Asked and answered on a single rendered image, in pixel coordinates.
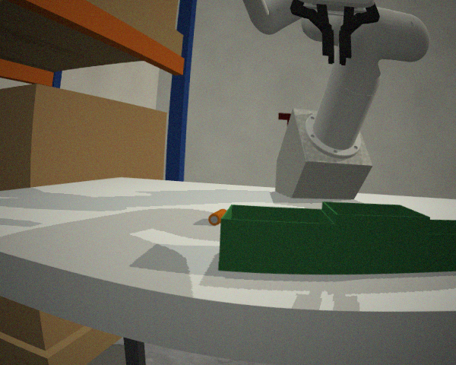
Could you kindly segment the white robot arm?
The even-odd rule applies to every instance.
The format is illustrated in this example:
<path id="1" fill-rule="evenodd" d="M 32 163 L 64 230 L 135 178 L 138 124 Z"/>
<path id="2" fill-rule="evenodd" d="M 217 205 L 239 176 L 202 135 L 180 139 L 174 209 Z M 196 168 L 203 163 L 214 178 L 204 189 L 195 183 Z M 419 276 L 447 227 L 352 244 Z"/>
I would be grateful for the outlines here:
<path id="1" fill-rule="evenodd" d="M 302 18 L 305 35 L 322 42 L 322 32 L 309 19 L 291 13 L 293 0 L 243 2 L 260 32 L 271 35 Z M 415 62 L 429 49 L 429 32 L 418 17 L 377 9 L 378 22 L 363 24 L 352 32 L 351 59 L 346 58 L 346 65 L 341 65 L 339 59 L 339 30 L 344 16 L 328 15 L 334 30 L 334 45 L 338 46 L 337 55 L 318 112 L 306 120 L 305 133 L 310 143 L 329 157 L 347 159 L 358 153 L 361 147 L 358 133 L 381 82 L 378 61 Z"/>

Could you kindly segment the orange cylinder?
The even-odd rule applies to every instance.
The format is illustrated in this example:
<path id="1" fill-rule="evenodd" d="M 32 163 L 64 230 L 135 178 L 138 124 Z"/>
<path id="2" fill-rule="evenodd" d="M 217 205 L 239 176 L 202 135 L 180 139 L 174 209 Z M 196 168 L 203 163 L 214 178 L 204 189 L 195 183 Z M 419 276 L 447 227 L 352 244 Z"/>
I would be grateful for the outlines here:
<path id="1" fill-rule="evenodd" d="M 218 225 L 220 224 L 222 216 L 226 213 L 226 209 L 220 209 L 219 211 L 214 212 L 208 218 L 208 221 L 211 225 Z"/>

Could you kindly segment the green three-compartment bin rack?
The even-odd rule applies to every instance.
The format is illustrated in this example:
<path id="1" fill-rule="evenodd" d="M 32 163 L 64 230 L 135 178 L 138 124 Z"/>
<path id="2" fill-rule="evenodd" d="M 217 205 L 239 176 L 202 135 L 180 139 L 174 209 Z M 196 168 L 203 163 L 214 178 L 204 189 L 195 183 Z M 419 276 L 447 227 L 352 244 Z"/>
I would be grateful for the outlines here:
<path id="1" fill-rule="evenodd" d="M 402 205 L 322 202 L 322 209 L 231 205 L 220 222 L 218 271 L 288 275 L 456 271 L 456 220 L 430 220 Z"/>

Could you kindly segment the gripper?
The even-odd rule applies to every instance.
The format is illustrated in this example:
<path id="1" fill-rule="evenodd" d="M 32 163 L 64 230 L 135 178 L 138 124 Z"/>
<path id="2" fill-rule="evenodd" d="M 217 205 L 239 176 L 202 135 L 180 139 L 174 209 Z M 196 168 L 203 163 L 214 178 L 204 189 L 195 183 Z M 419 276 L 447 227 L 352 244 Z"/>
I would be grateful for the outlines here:
<path id="1" fill-rule="evenodd" d="M 296 16 L 309 19 L 322 32 L 322 55 L 328 56 L 328 64 L 334 63 L 334 30 L 328 14 L 344 16 L 339 30 L 341 65 L 346 65 L 346 58 L 351 58 L 352 32 L 362 24 L 375 23 L 380 18 L 375 0 L 293 0 L 290 10 Z"/>

